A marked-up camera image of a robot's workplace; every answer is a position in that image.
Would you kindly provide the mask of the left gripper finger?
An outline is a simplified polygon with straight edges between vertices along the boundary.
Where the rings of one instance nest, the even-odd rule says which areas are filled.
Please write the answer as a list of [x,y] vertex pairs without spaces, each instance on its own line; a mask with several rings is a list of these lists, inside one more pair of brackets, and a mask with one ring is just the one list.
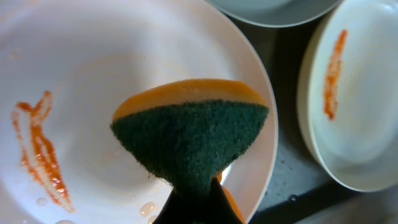
[[243,224],[233,211],[220,183],[214,178],[202,202],[183,200],[173,190],[153,224]]

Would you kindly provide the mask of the green and orange sponge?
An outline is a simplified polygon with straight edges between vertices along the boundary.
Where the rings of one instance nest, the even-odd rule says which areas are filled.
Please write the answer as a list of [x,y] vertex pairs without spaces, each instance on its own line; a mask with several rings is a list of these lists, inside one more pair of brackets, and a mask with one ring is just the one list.
[[128,98],[110,128],[148,172],[183,200],[202,202],[212,180],[219,182],[218,174],[256,140],[268,114],[263,97],[243,82],[191,79]]

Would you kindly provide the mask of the white plate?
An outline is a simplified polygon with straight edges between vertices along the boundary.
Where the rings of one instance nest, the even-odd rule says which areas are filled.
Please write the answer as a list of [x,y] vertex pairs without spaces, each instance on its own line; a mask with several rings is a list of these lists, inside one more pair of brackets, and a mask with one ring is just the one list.
[[397,184],[397,0],[343,1],[306,49],[297,88],[300,130],[339,184]]
[[[149,175],[109,125],[127,98],[189,78],[241,80],[267,101],[252,147],[223,174],[250,220],[269,184],[277,115],[271,83],[243,33],[205,1],[1,2],[1,222],[150,223],[170,185]],[[45,91],[43,131],[74,212],[56,204],[21,163],[11,114]]]

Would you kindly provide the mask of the pale grey plate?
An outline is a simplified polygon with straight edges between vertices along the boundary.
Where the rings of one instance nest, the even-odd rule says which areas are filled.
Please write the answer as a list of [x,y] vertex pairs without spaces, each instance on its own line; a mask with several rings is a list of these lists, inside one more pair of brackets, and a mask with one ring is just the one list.
[[260,27],[293,27],[313,21],[341,0],[207,0],[221,12]]

